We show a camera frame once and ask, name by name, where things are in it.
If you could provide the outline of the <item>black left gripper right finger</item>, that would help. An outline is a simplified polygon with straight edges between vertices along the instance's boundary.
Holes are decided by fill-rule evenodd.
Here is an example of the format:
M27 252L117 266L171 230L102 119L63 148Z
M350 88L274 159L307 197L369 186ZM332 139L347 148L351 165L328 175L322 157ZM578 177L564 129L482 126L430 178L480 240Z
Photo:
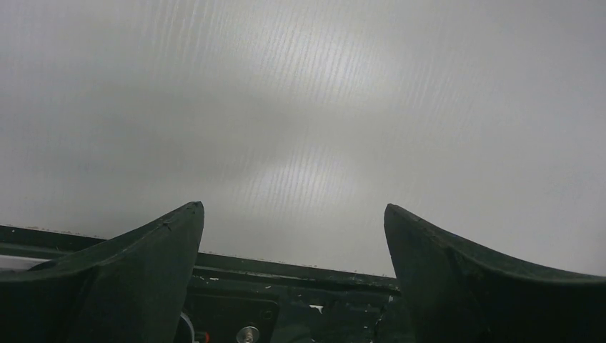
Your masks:
M417 342L603 342L605 278L526 262L397 205L384 233Z

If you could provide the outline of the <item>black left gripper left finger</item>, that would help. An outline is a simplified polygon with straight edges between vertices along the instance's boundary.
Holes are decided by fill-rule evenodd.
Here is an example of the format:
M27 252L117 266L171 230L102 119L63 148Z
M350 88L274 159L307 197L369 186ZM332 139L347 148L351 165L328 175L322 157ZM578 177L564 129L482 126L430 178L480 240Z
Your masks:
M204 228L190 202L142 227L1 274L3 342L172 342Z

